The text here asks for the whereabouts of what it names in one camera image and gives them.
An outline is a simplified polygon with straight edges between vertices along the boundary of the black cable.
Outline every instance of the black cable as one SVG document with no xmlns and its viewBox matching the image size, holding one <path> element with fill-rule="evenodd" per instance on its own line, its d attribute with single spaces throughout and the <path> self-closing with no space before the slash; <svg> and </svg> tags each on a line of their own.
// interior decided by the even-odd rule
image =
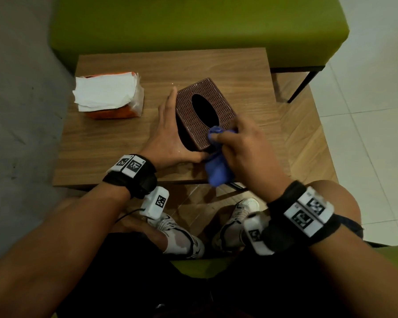
<svg viewBox="0 0 398 318">
<path fill-rule="evenodd" d="M 131 211 L 131 212 L 127 213 L 127 214 L 124 214 L 122 217 L 120 217 L 119 219 L 117 219 L 117 220 L 115 221 L 115 223 L 118 223 L 119 221 L 121 221 L 122 219 L 124 219 L 126 216 L 128 216 L 128 215 L 130 215 L 130 214 L 133 214 L 134 212 L 137 212 L 137 211 L 144 211 L 144 210 L 145 210 L 144 208 L 137 208 L 137 209 L 135 209 L 134 211 Z"/>
</svg>

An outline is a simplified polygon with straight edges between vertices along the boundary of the wooden table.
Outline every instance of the wooden table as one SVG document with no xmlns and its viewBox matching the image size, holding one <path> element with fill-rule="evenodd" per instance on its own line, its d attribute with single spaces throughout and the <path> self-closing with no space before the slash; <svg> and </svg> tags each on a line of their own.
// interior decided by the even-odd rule
<svg viewBox="0 0 398 318">
<path fill-rule="evenodd" d="M 290 174 L 265 48 L 82 55 L 75 75 L 127 71 L 141 76 L 145 89 L 142 116 L 92 120 L 78 112 L 71 95 L 54 186 L 81 189 L 98 184 L 122 155 L 141 149 L 157 124 L 157 108 L 172 86 L 181 90 L 207 77 L 215 82 L 237 114 L 255 119 Z M 203 165 L 191 163 L 160 171 L 157 176 L 159 182 L 206 182 Z"/>
</svg>

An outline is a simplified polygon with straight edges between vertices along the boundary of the person's right arm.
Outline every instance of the person's right arm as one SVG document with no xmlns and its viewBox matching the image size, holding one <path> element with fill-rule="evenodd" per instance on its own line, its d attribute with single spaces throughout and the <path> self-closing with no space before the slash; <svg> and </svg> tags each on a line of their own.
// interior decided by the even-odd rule
<svg viewBox="0 0 398 318">
<path fill-rule="evenodd" d="M 252 120 L 239 116 L 233 126 L 239 133 L 224 132 L 213 138 L 223 144 L 223 154 L 238 180 L 264 201 L 274 201 L 293 180 Z M 310 251 L 358 317 L 398 317 L 398 268 L 353 232 L 342 225 Z"/>
</svg>

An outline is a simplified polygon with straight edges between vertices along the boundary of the black shorts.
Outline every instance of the black shorts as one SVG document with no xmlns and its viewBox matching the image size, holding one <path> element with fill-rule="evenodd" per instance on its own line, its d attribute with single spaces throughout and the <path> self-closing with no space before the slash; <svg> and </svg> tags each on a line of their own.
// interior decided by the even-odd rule
<svg viewBox="0 0 398 318">
<path fill-rule="evenodd" d="M 362 238 L 358 223 L 339 219 Z M 226 270 L 199 279 L 181 274 L 138 232 L 109 234 L 56 312 L 58 318 L 157 317 L 210 302 L 253 317 L 351 316 L 306 248 L 258 256 L 246 247 Z"/>
</svg>

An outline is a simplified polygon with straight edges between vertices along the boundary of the wooden floor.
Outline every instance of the wooden floor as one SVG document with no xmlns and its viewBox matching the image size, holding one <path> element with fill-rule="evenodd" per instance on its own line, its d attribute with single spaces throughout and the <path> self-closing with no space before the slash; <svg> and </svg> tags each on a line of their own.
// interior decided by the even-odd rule
<svg viewBox="0 0 398 318">
<path fill-rule="evenodd" d="M 304 77 L 304 73 L 272 75 L 292 177 L 304 183 L 319 179 L 337 181 L 309 86 L 291 104 L 286 103 Z M 251 192 L 239 194 L 226 185 L 216 189 L 208 184 L 167 185 L 166 188 L 170 197 L 165 212 L 205 244 L 227 221 L 234 204 L 254 197 Z M 260 201 L 260 204 L 264 210 L 265 203 Z M 129 209 L 139 205 L 130 205 Z"/>
</svg>

